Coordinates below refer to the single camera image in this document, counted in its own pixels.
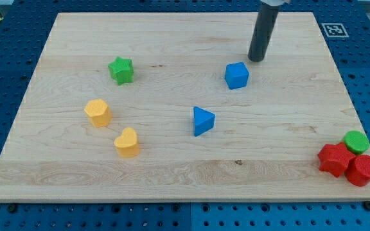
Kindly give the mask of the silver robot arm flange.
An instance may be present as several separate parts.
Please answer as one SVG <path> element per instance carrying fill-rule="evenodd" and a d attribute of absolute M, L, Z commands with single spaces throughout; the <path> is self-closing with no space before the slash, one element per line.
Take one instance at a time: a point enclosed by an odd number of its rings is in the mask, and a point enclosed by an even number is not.
<path fill-rule="evenodd" d="M 261 2 L 269 6 L 281 6 L 285 3 L 290 4 L 292 0 L 261 0 Z"/>

